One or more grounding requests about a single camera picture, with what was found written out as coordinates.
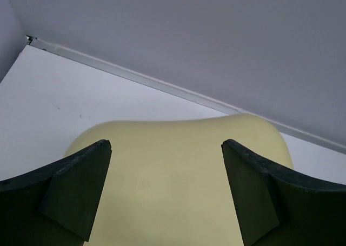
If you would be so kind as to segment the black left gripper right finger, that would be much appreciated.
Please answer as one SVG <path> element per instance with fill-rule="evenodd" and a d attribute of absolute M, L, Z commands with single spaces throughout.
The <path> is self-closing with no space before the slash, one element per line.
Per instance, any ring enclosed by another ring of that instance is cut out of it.
<path fill-rule="evenodd" d="M 244 245 L 345 245 L 345 185 L 289 169 L 232 139 L 222 153 Z"/>

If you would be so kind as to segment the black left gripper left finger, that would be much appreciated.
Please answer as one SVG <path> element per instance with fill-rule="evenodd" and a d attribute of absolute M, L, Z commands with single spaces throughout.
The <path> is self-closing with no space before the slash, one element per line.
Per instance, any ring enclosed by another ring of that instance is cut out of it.
<path fill-rule="evenodd" d="M 83 245 L 90 239 L 111 160 L 102 139 L 1 181 L 1 245 Z"/>

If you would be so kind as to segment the pale yellow hard-shell suitcase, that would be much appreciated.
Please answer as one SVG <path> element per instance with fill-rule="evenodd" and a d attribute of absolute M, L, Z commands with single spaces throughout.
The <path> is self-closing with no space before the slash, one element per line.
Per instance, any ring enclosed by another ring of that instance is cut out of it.
<path fill-rule="evenodd" d="M 101 139 L 112 154 L 89 245 L 242 245 L 222 143 L 294 166 L 278 130 L 247 114 L 106 122 L 80 134 L 66 155 Z"/>

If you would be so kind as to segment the aluminium table edge rail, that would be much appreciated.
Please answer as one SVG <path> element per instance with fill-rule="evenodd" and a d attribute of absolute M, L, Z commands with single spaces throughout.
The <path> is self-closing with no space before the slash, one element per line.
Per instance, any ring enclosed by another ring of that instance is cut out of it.
<path fill-rule="evenodd" d="M 139 72 L 135 72 L 127 68 L 103 61 L 96 57 L 92 57 L 87 54 L 78 52 L 76 50 L 69 49 L 59 44 L 44 41 L 37 37 L 27 36 L 27 45 L 44 50 L 46 52 L 52 53 L 54 55 L 57 55 L 57 56 L 60 56 L 75 62 L 84 64 L 86 66 L 95 68 L 97 70 L 101 70 L 109 74 L 136 82 L 138 84 L 145 85 L 147 87 L 165 92 L 167 94 L 203 105 L 205 107 L 223 112 L 225 114 L 229 114 L 229 115 L 235 114 L 235 113 L 250 114 L 249 111 L 230 105 L 228 103 L 221 102 L 217 99 L 214 99 L 214 98 L 193 92 L 191 90 L 167 83 L 165 81 L 161 81 L 156 78 L 141 74 Z M 262 118 L 267 120 L 271 124 L 273 124 L 276 128 L 278 128 L 279 131 L 287 135 L 294 136 L 304 141 L 311 142 L 313 144 L 322 146 L 324 148 L 328 148 L 333 151 L 337 151 L 337 152 L 345 154 L 345 145 L 332 142 L 328 139 L 321 138 L 319 136 L 310 134 L 308 132 L 299 130 L 297 128 L 290 127 L 288 125 L 279 123 L 277 121 L 268 119 L 266 117 L 262 117 Z"/>

